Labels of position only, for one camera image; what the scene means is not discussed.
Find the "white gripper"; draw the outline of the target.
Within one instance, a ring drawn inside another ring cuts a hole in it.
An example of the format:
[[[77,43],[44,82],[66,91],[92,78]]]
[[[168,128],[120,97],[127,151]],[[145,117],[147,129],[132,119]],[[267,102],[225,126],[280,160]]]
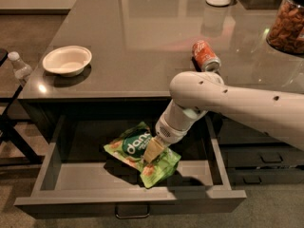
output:
[[[160,116],[155,125],[156,137],[153,137],[143,154],[143,159],[151,163],[165,149],[166,146],[178,143],[186,135],[186,131],[176,130],[171,127],[163,116]]]

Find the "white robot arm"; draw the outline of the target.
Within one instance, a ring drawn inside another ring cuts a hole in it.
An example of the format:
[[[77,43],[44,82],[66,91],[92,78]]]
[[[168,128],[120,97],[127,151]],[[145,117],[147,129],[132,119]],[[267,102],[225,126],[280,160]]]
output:
[[[303,94],[228,86],[216,73],[195,71],[176,75],[169,91],[171,102],[156,123],[157,136],[143,154],[147,162],[179,142],[209,111],[304,150]]]

